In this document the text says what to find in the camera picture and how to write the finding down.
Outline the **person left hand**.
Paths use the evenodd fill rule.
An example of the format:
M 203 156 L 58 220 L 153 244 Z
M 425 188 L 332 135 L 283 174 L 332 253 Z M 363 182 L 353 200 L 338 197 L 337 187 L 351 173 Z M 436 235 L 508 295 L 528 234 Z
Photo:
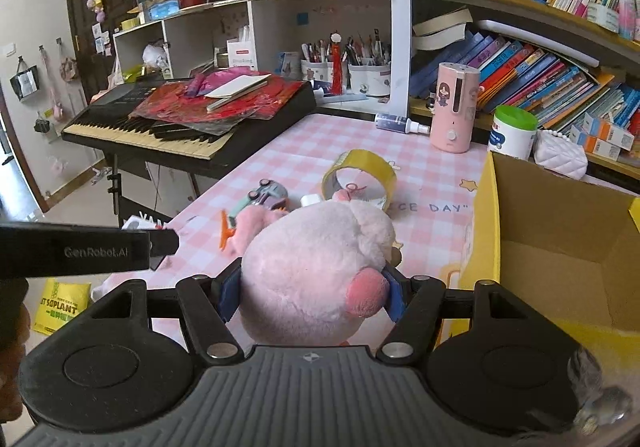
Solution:
M 28 282 L 24 278 L 1 281 L 1 422 L 16 420 L 23 404 L 18 370 L 25 356 L 30 317 L 24 304 Z

